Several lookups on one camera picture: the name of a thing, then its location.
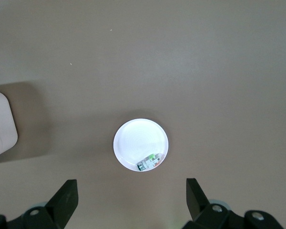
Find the white box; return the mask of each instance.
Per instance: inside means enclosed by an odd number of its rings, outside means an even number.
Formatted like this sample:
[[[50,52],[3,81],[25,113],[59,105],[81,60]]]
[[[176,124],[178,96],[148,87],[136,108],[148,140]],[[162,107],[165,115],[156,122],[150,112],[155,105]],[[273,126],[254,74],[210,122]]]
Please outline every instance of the white box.
[[[12,148],[18,139],[8,99],[0,93],[0,154]]]

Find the white plate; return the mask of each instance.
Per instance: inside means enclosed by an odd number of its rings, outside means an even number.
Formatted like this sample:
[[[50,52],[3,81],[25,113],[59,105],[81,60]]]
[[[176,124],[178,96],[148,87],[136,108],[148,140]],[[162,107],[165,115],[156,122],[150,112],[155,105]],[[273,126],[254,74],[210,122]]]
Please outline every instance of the white plate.
[[[140,171],[137,164],[151,154],[162,154],[161,164],[168,151],[168,139],[165,131],[148,119],[133,119],[120,127],[113,141],[116,158],[126,168]]]

